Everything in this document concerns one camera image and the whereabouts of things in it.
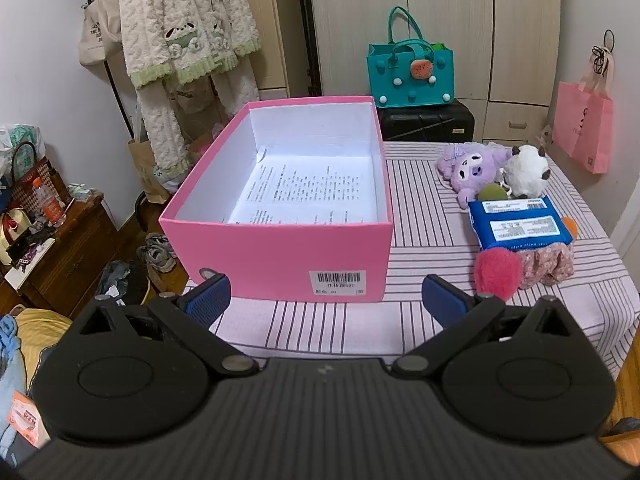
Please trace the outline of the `pink fluffy pompom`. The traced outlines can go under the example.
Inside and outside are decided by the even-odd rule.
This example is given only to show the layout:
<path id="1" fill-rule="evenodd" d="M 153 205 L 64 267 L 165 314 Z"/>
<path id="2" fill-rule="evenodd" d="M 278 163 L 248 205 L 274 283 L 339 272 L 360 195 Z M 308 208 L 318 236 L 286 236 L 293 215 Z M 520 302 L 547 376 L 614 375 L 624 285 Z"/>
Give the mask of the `pink fluffy pompom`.
<path id="1" fill-rule="evenodd" d="M 509 301 L 521 285 L 523 265 L 516 252 L 495 247 L 483 250 L 475 260 L 475 291 Z"/>

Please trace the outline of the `blue wet wipes pack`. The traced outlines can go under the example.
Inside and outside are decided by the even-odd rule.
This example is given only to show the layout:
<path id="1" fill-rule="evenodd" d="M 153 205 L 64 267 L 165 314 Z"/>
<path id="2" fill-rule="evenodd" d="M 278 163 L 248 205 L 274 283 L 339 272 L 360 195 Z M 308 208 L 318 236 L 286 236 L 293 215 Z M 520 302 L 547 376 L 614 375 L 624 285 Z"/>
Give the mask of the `blue wet wipes pack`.
<path id="1" fill-rule="evenodd" d="M 573 240 L 549 197 L 527 200 L 474 200 L 471 226 L 481 250 L 502 247 L 511 252 L 544 248 Z"/>

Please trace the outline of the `pink floral scrunchie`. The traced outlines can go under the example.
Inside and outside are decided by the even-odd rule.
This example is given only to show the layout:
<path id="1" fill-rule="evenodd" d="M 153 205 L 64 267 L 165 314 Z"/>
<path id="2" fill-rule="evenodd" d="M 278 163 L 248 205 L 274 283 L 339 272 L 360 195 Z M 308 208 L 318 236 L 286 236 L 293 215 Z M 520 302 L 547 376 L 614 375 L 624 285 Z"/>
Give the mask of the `pink floral scrunchie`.
<path id="1" fill-rule="evenodd" d="M 528 289 L 536 284 L 557 285 L 574 275 L 572 244 L 553 243 L 546 247 L 521 250 L 516 254 L 523 268 L 520 289 Z"/>

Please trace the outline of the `green soft ball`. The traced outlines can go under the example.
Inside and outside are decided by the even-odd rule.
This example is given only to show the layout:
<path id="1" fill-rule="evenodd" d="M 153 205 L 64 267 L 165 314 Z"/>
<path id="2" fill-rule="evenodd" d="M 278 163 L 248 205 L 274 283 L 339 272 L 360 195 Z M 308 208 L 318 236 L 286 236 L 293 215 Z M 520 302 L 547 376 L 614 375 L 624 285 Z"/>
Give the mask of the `green soft ball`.
<path id="1" fill-rule="evenodd" d="M 492 202 L 493 200 L 507 200 L 508 192 L 497 182 L 489 183 L 477 193 L 477 200 L 480 202 Z"/>

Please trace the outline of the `purple plush toy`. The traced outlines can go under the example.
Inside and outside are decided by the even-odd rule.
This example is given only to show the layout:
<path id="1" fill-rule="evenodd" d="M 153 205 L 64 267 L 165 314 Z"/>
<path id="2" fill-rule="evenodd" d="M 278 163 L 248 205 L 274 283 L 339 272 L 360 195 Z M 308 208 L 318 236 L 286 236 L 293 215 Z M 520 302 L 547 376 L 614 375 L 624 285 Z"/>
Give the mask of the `purple plush toy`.
<path id="1" fill-rule="evenodd" d="M 510 148 L 497 143 L 455 143 L 444 148 L 436 168 L 450 183 L 459 206 L 466 209 L 482 188 L 496 180 L 511 156 Z"/>

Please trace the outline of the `orange soft ball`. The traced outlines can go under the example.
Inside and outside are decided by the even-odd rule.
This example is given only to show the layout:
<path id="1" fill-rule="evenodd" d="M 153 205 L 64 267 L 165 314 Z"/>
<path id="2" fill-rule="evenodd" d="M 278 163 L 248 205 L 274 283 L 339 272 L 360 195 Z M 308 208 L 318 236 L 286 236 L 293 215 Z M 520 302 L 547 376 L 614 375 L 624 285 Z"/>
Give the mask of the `orange soft ball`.
<path id="1" fill-rule="evenodd" d="M 563 217 L 562 221 L 564 226 L 567 228 L 567 231 L 570 232 L 572 239 L 576 240 L 578 237 L 578 226 L 576 221 L 570 217 Z"/>

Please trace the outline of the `white brown plush cat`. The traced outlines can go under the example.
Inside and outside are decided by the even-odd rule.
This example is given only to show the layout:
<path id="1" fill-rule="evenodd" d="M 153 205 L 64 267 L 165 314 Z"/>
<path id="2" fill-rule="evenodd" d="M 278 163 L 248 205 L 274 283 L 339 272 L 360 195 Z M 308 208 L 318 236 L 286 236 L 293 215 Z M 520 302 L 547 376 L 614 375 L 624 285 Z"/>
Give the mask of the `white brown plush cat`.
<path id="1" fill-rule="evenodd" d="M 546 151 L 541 146 L 514 146 L 512 155 L 502 168 L 503 183 L 513 198 L 539 198 L 550 179 Z"/>

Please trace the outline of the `grey sneakers pair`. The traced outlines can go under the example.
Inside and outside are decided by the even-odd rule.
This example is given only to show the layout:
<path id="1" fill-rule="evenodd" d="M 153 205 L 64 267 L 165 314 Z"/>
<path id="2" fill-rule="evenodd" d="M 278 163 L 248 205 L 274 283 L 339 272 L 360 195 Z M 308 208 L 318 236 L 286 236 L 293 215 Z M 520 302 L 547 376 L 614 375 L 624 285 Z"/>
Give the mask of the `grey sneakers pair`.
<path id="1" fill-rule="evenodd" d="M 145 243 L 137 249 L 138 258 L 156 272 L 169 273 L 177 263 L 177 254 L 168 238 L 160 232 L 146 234 Z"/>

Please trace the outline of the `pink cardboard box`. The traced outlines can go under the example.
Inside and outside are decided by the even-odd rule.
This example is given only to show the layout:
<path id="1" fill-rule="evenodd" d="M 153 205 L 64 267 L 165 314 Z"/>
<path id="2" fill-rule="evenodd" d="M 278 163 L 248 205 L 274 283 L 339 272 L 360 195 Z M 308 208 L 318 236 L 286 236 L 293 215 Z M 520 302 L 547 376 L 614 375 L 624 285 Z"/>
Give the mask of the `pink cardboard box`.
<path id="1" fill-rule="evenodd" d="M 367 157 L 378 222 L 336 226 L 231 224 L 229 214 L 265 155 Z M 226 274 L 234 296 L 297 302 L 377 302 L 394 232 L 390 180 L 370 96 L 245 105 L 213 140 L 160 215 L 193 281 Z"/>

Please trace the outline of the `wooden side cabinet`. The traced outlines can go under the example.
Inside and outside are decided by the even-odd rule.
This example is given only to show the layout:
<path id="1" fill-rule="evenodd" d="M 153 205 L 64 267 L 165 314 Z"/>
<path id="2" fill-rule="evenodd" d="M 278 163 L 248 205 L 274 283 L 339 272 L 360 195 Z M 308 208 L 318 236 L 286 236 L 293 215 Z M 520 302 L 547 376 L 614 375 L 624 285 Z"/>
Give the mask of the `wooden side cabinet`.
<path id="1" fill-rule="evenodd" d="M 96 193 L 87 203 L 70 205 L 51 248 L 19 289 L 1 282 L 3 314 L 22 304 L 76 318 L 96 293 L 106 264 L 119 257 L 117 231 L 102 200 Z"/>

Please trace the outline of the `printed paper sheet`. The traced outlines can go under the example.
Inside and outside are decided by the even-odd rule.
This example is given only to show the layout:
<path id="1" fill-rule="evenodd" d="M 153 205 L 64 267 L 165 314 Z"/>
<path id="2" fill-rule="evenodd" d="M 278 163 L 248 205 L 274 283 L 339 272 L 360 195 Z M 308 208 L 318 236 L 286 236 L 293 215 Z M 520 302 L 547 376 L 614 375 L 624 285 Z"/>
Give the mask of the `printed paper sheet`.
<path id="1" fill-rule="evenodd" d="M 250 174 L 228 222 L 276 226 L 378 222 L 371 159 L 265 155 Z"/>

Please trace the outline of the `brown paper bag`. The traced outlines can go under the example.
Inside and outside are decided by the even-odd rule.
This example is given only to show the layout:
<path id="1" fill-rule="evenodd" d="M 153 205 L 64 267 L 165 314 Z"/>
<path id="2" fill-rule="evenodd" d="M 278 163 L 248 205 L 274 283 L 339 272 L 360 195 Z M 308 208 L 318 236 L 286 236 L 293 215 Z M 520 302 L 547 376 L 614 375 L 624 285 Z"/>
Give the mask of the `brown paper bag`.
<path id="1" fill-rule="evenodd" d="M 152 204 L 163 205 L 170 199 L 170 194 L 166 188 L 160 184 L 153 172 L 155 158 L 149 141 L 138 142 L 130 140 L 128 150 L 134 161 L 137 176 L 140 180 L 142 191 L 146 199 Z"/>

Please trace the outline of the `black suitcase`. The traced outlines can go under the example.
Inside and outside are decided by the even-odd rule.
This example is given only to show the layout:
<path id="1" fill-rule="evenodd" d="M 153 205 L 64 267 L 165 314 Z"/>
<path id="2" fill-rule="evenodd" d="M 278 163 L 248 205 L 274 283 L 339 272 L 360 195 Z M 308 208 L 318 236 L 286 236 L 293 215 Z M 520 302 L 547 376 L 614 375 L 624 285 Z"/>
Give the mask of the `black suitcase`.
<path id="1" fill-rule="evenodd" d="M 475 118 L 462 103 L 379 108 L 384 141 L 464 143 L 473 140 Z"/>

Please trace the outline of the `pink paper shopping bag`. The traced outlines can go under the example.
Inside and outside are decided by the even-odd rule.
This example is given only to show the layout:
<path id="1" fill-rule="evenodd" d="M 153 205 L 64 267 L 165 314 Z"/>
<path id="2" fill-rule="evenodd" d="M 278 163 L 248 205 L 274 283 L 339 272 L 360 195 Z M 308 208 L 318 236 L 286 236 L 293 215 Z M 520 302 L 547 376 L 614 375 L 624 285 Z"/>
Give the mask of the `pink paper shopping bag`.
<path id="1" fill-rule="evenodd" d="M 560 82 L 556 92 L 552 141 L 590 174 L 606 174 L 613 144 L 614 58 L 594 46 L 582 79 Z"/>

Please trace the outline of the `teal felt tote bag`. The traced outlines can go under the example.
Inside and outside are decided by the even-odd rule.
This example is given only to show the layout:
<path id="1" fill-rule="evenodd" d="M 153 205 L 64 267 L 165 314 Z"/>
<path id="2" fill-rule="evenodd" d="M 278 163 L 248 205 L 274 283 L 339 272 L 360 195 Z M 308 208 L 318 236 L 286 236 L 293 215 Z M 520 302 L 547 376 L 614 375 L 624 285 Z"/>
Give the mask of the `teal felt tote bag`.
<path id="1" fill-rule="evenodd" d="M 396 41 L 395 14 L 405 15 L 416 38 Z M 386 44 L 369 44 L 367 69 L 371 96 L 377 108 L 451 104 L 454 91 L 454 51 L 440 42 L 431 44 L 402 6 L 388 14 Z"/>

